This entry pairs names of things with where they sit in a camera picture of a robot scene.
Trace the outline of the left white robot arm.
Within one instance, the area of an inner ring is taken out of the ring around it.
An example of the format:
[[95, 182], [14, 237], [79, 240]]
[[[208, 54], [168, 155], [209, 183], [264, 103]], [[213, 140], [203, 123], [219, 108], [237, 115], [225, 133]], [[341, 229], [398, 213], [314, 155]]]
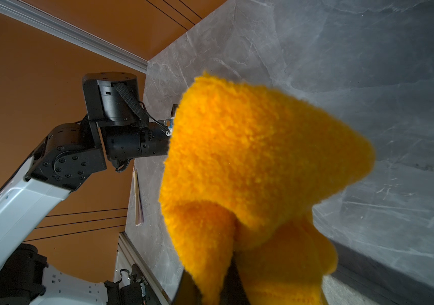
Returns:
[[145, 304], [147, 286], [91, 283], [58, 271], [28, 235], [54, 207], [111, 163], [117, 172], [136, 158], [163, 156], [168, 121], [148, 114], [138, 80], [126, 72], [87, 74], [87, 114], [54, 128], [0, 189], [0, 304]]

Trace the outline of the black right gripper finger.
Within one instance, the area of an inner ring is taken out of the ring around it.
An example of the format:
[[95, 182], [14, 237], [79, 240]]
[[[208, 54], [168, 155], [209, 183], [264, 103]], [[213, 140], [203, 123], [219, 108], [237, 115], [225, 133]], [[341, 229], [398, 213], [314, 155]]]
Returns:
[[220, 293], [221, 305], [250, 305], [234, 259], [227, 270]]

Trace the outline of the yellow microfibre cloth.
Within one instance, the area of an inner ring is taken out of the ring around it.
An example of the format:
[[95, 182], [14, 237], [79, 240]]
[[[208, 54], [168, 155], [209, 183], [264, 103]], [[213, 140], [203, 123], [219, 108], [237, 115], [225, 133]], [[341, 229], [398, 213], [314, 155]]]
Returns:
[[251, 304], [326, 304], [335, 246], [312, 209], [364, 179], [371, 142], [326, 111], [266, 86], [196, 77], [183, 94], [159, 201], [203, 304], [235, 266]]

